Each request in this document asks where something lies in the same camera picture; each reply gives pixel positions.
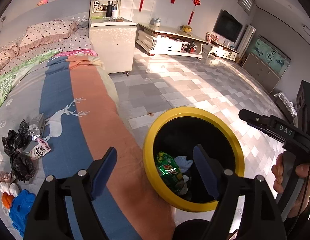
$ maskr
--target black thermos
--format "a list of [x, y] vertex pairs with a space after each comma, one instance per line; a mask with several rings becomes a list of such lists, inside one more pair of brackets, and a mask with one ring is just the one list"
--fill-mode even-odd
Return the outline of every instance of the black thermos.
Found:
[[112, 16], [113, 9], [114, 9], [113, 1], [109, 1], [108, 5], [107, 5], [106, 17], [111, 17]]

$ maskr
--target screw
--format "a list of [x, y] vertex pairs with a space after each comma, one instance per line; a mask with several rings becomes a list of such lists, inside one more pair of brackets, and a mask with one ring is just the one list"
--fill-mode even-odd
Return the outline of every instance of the screw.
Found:
[[257, 179], [259, 182], [264, 181], [264, 177], [263, 177], [262, 175], [257, 175], [257, 176], [256, 176], [256, 179]]
[[227, 176], [232, 176], [233, 175], [233, 171], [229, 170], [229, 169], [226, 169], [224, 171], [224, 174], [227, 175]]
[[48, 176], [46, 177], [46, 181], [48, 181], [48, 182], [51, 182], [51, 181], [53, 181], [53, 180], [54, 180], [53, 175], [48, 175]]
[[87, 171], [86, 170], [80, 170], [77, 174], [78, 174], [78, 176], [82, 177], [82, 176], [85, 176], [87, 174]]

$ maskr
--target gray handle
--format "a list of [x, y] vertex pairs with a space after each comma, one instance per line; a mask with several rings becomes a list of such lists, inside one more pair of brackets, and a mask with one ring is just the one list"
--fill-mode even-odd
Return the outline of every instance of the gray handle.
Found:
[[276, 203], [281, 212], [282, 221], [285, 221], [287, 215], [292, 209], [297, 197], [299, 196], [303, 187], [304, 178], [300, 178], [296, 175], [295, 168], [302, 164], [296, 159], [295, 155], [291, 152], [283, 152], [283, 193], [277, 194]]

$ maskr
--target trash can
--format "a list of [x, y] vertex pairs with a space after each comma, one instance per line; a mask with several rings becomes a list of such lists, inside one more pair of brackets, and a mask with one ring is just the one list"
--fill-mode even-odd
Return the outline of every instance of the trash can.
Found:
[[193, 148], [197, 144], [223, 168], [244, 176], [244, 156], [235, 134], [217, 116], [199, 108], [178, 107], [160, 115], [149, 129], [143, 147], [144, 167], [153, 188], [172, 206], [189, 212], [211, 211], [217, 206], [217, 201], [208, 195], [195, 163], [190, 167], [192, 198], [187, 201], [166, 186], [154, 158], [159, 152], [165, 152], [173, 158], [193, 159]]

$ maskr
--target black cable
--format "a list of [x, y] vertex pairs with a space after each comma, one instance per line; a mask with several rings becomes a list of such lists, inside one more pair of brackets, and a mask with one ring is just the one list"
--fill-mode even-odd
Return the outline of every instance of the black cable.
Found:
[[306, 191], [308, 190], [308, 181], [310, 179], [310, 167], [308, 168], [308, 176], [306, 178], [306, 183], [305, 183], [305, 190], [304, 190], [304, 194], [303, 194], [303, 198], [302, 198], [302, 202], [301, 202], [301, 206], [300, 206], [300, 209], [298, 211], [298, 214], [296, 216], [296, 219], [294, 221], [294, 224], [292, 225], [291, 229], [289, 230], [289, 232], [287, 233], [287, 236], [289, 236], [289, 234], [292, 232], [293, 228], [295, 227], [296, 223], [297, 223], [297, 220], [299, 219], [300, 217], [300, 214], [301, 214], [301, 211], [302, 211], [302, 206], [303, 206], [303, 203], [304, 203], [304, 200], [305, 200], [305, 196], [306, 196]]

